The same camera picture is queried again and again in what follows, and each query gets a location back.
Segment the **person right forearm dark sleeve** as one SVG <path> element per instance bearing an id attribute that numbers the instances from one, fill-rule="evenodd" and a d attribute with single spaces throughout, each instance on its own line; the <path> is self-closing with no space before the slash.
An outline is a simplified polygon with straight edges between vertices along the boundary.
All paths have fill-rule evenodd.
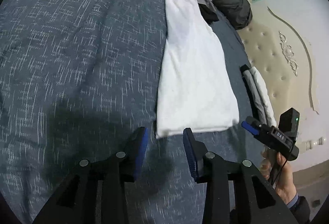
<path id="1" fill-rule="evenodd" d="M 292 215 L 295 217 L 299 224 L 309 224 L 311 210 L 309 204 L 304 196 L 300 196 L 298 193 L 287 204 Z"/>

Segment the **person right hand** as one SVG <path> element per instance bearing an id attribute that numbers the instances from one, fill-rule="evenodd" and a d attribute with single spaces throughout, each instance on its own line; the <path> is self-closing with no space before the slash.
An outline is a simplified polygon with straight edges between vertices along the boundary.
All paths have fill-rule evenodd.
<path id="1" fill-rule="evenodd" d="M 265 148 L 262 151 L 263 160 L 260 163 L 260 173 L 265 179 L 270 176 L 273 164 L 269 159 L 269 151 Z M 296 187 L 293 183 L 293 171 L 291 165 L 287 162 L 282 154 L 277 153 L 277 164 L 282 168 L 281 173 L 276 182 L 276 193 L 282 201 L 287 205 L 297 194 Z"/>

